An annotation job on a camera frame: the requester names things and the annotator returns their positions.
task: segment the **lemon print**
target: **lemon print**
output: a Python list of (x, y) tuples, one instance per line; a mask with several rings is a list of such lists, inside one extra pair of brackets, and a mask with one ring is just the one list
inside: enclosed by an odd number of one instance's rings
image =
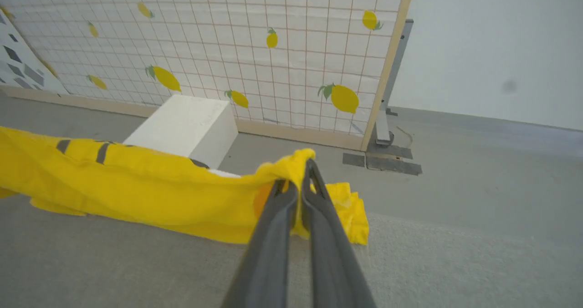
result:
[(0, 6), (0, 10), (2, 10), (2, 12), (4, 12), (4, 14), (6, 15), (6, 17), (8, 17), (8, 19), (12, 20), (14, 19), (14, 15), (12, 15), (12, 13), (10, 13), (6, 7)]
[(92, 76), (92, 75), (87, 75), (87, 79), (89, 79), (90, 82), (93, 82), (95, 84), (95, 86), (98, 86), (102, 90), (107, 90), (106, 84), (98, 77)]
[(379, 30), (383, 27), (381, 21), (377, 21), (377, 16), (371, 11), (364, 11), (363, 24), (370, 30)]
[(352, 89), (332, 83), (320, 87), (318, 90), (318, 96), (320, 95), (320, 92), (323, 93), (326, 100), (331, 94), (332, 104), (334, 104), (334, 106), (340, 111), (356, 113), (356, 108), (358, 108), (358, 96), (356, 96)]
[(236, 92), (235, 90), (229, 90), (225, 92), (225, 96), (227, 96), (228, 98), (232, 98), (233, 102), (235, 102), (235, 104), (239, 105), (240, 107), (249, 108), (249, 101), (240, 92)]
[(274, 48), (277, 46), (277, 34), (273, 28), (269, 28), (267, 33), (269, 34), (269, 36), (267, 36), (267, 47)]
[(99, 32), (97, 31), (96, 27), (93, 25), (93, 23), (90, 23), (89, 21), (87, 22), (87, 25), (89, 26), (89, 32), (91, 32), (91, 34), (97, 38), (97, 36), (99, 36)]
[(158, 81), (169, 90), (182, 91), (180, 90), (180, 82), (166, 69), (150, 65), (146, 68), (146, 75), (152, 77), (152, 79), (158, 78)]
[(142, 15), (144, 15), (144, 17), (148, 17), (150, 19), (154, 17), (154, 13), (152, 13), (152, 11), (150, 11), (141, 1), (138, 3), (138, 10), (140, 13), (142, 13)]

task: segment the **white foam block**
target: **white foam block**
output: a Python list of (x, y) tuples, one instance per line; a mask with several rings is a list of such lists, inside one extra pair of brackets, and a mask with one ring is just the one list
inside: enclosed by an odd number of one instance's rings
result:
[(217, 169), (238, 133), (229, 102), (174, 95), (123, 144), (189, 157)]

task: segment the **lemon-patterned panel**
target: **lemon-patterned panel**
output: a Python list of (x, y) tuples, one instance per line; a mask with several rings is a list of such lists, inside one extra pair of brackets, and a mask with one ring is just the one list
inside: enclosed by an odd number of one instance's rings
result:
[(360, 137), (400, 3), (1, 1), (71, 94), (140, 105), (172, 94), (229, 100), (240, 119)]

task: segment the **wooden baseboard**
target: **wooden baseboard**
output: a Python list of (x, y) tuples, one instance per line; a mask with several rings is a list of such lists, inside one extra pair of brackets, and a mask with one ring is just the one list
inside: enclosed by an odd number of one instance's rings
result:
[[(23, 98), (25, 100), (41, 101), (47, 103), (69, 105), (74, 107), (95, 109), (98, 111), (107, 111), (112, 113), (121, 113), (127, 115), (136, 115), (138, 117), (150, 117), (156, 107), (146, 107), (142, 105), (121, 103), (108, 100), (99, 100), (96, 98), (84, 98), (82, 96), (62, 95), (54, 92), (42, 90), (29, 90), (11, 86), (0, 86), (6, 95), (11, 98)], [(334, 146), (349, 150), (361, 150), (362, 138), (349, 136), (333, 132), (321, 132), (313, 129), (296, 129), (269, 123), (255, 123), (247, 120), (236, 120), (237, 129), (242, 133), (268, 136), (274, 138), (283, 138), (320, 144), (325, 146)]]

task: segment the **yellow cloth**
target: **yellow cloth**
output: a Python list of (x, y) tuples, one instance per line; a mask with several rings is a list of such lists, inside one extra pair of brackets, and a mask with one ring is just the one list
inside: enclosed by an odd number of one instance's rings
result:
[[(300, 188), (306, 161), (315, 157), (313, 150), (298, 150), (254, 175), (226, 178), (185, 157), (93, 139), (71, 139), (63, 154), (57, 149), (62, 140), (69, 139), (0, 127), (0, 198), (23, 193), (33, 206), (52, 212), (90, 213), (228, 243), (249, 241), (258, 202), (260, 210), (264, 203), (261, 188), (276, 179)], [(348, 239), (366, 245), (368, 221), (358, 194), (348, 183), (327, 190)], [(293, 231), (308, 235), (300, 222)]]

